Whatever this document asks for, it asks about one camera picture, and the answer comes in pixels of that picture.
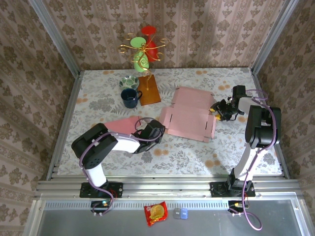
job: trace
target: damask wallpaper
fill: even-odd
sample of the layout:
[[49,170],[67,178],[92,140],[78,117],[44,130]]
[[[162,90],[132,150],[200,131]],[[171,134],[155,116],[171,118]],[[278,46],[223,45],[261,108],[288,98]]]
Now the damask wallpaper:
[[74,78],[26,0],[0,1],[0,236],[22,235]]
[[283,154],[315,223],[315,1],[299,1],[258,77],[282,110]]
[[132,68],[118,46],[146,25],[171,43],[154,68],[241,67],[255,60],[283,0],[44,0],[81,70]]

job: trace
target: dark blue mug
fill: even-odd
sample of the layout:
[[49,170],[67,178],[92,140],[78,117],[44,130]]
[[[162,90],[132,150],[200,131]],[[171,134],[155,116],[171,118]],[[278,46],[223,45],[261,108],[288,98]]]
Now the dark blue mug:
[[126,88],[122,91],[121,97],[123,99],[124,105],[127,108],[135,108],[138,104],[138,99],[142,96],[141,91],[136,91],[133,88]]

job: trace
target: gray floor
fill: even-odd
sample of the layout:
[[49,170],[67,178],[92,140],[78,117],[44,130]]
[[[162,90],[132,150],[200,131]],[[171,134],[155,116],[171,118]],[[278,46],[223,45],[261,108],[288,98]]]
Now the gray floor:
[[189,210],[187,220],[176,220],[170,210],[165,221],[147,226],[142,210],[113,210],[94,217],[88,210],[44,211],[39,236],[300,236],[289,200],[252,201],[250,212],[263,224],[261,232],[253,230],[244,216],[226,210]]

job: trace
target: red ornament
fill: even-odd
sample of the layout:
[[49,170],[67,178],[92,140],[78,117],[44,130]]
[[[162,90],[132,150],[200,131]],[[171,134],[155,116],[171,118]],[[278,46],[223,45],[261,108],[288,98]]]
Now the red ornament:
[[155,48],[156,44],[151,40],[152,34],[155,34],[157,29],[153,26],[145,26],[142,28],[141,32],[148,37],[147,39],[147,48],[154,48],[154,49],[149,49],[146,51],[146,55],[148,57],[148,61],[153,62],[158,59],[158,49]]

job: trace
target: wooden board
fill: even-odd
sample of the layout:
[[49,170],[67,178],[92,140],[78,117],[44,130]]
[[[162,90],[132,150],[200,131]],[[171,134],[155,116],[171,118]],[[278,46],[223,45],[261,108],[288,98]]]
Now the wooden board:
[[152,75],[149,79],[149,90],[147,90],[147,78],[148,76],[142,76],[138,78],[140,82],[138,91],[142,91],[142,97],[140,98],[141,106],[161,102],[161,97],[159,96],[158,87],[154,75]]

